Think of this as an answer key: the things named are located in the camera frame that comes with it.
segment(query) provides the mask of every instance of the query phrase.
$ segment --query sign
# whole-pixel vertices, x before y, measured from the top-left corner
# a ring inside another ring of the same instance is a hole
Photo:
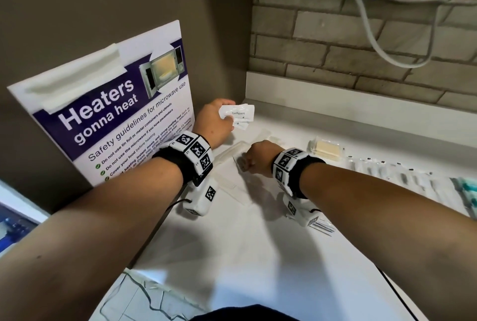
[[[179,21],[9,90],[93,186],[194,124]]]

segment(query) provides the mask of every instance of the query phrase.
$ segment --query forearm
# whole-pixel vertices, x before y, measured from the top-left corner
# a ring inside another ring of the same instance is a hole
[[[52,215],[0,259],[0,268],[8,270],[0,272],[0,315],[6,315],[0,319],[15,310],[16,319],[39,320],[54,304],[66,306],[107,289],[181,185],[179,168],[154,158]],[[19,311],[25,314],[19,317]]]
[[[477,291],[472,220],[395,184],[325,164],[307,167],[300,189],[429,318],[448,319],[449,310],[453,316],[460,310],[461,320],[471,315]]]

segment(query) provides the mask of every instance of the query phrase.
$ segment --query floor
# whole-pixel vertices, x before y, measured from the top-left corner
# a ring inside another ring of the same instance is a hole
[[[129,276],[122,274],[104,295],[90,321],[181,321],[206,313],[171,291],[164,290],[156,282],[129,270],[125,272],[144,287],[151,303],[143,290]],[[149,305],[160,311],[152,310]]]

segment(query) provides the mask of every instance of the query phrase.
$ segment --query microwave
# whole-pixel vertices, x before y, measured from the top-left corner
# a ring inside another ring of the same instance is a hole
[[[152,98],[161,87],[170,83],[185,71],[181,46],[140,65],[139,70],[147,95]]]

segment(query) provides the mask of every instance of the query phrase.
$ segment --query wristband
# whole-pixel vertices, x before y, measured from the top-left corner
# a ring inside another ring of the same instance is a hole
[[[210,173],[214,161],[207,140],[190,131],[184,131],[173,138],[168,147],[159,149],[152,157],[161,157],[175,163],[182,172],[184,183],[192,180],[195,186],[200,185]]]
[[[303,150],[287,149],[273,160],[271,165],[272,175],[289,196],[307,199],[300,190],[300,176],[308,165],[315,162],[325,163],[323,159]]]

